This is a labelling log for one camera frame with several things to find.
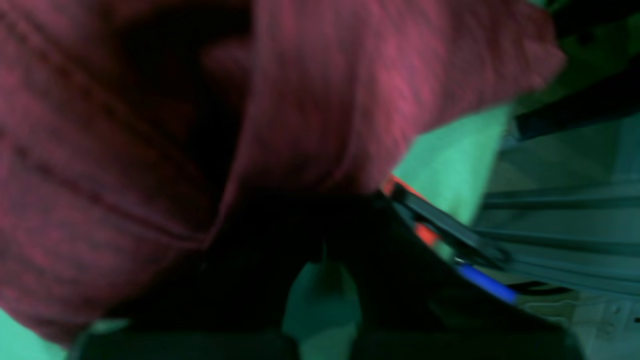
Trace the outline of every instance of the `red sweater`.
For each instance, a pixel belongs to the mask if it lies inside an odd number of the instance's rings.
[[[0,0],[0,306],[68,344],[240,196],[371,192],[562,62],[524,0]]]

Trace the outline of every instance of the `red knit fabric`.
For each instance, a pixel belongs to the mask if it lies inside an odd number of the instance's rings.
[[[240,197],[371,192],[562,62],[524,0],[0,0],[0,306],[69,344]]]

